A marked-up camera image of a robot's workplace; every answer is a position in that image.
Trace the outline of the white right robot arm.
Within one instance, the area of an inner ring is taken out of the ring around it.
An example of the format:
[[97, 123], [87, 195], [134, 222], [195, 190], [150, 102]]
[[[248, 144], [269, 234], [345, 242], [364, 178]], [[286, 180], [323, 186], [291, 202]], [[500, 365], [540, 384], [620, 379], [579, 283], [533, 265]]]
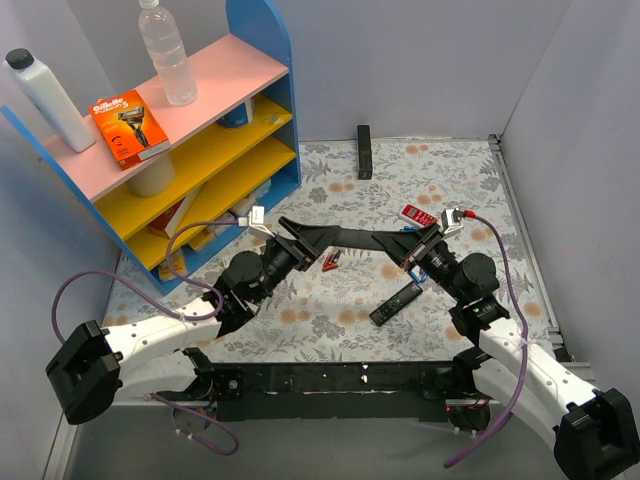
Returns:
[[525, 321], [515, 321], [496, 300], [494, 261], [472, 253], [454, 258], [436, 227], [378, 232], [374, 241], [400, 267], [418, 266], [456, 302], [450, 314], [459, 333], [488, 355], [452, 373], [454, 389], [490, 396], [549, 444], [569, 479], [612, 479], [639, 462], [639, 434], [629, 400], [602, 391], [529, 343]]

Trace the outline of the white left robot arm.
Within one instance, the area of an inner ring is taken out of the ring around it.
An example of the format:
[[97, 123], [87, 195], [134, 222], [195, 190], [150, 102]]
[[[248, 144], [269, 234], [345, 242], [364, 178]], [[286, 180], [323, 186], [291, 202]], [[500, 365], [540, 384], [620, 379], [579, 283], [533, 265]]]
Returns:
[[254, 317], [253, 307], [273, 294], [293, 270], [305, 271], [325, 250], [335, 246], [339, 226], [310, 226], [285, 217], [279, 223], [290, 238], [270, 232], [250, 219], [242, 220], [266, 245], [261, 252], [234, 255], [216, 283], [180, 309], [156, 300], [158, 315], [121, 328], [102, 328], [94, 321], [77, 326], [45, 372], [71, 425], [80, 425], [104, 413], [125, 378], [150, 362], [196, 345], [208, 334], [222, 336], [240, 329]]

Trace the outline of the plain black remote control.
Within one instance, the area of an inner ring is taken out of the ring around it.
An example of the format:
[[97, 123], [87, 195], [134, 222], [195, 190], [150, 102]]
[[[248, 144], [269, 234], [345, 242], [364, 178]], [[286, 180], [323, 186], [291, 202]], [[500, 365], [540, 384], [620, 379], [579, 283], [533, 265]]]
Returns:
[[330, 245], [346, 249], [383, 251], [383, 241], [390, 239], [393, 235], [393, 232], [339, 228]]

